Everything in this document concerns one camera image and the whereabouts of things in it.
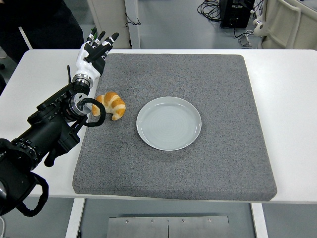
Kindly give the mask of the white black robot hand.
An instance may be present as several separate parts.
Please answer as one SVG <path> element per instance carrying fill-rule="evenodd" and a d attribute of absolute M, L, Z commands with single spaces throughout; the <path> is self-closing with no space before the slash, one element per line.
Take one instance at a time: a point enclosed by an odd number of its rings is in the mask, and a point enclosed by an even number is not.
<path fill-rule="evenodd" d="M 75 74 L 85 74 L 91 79 L 97 79 L 102 75 L 107 55 L 119 37 L 119 33 L 115 32 L 102 41 L 105 33 L 105 31 L 102 31 L 95 39 L 97 29 L 96 27 L 92 29 L 86 42 L 80 48 L 76 61 L 77 71 Z"/>

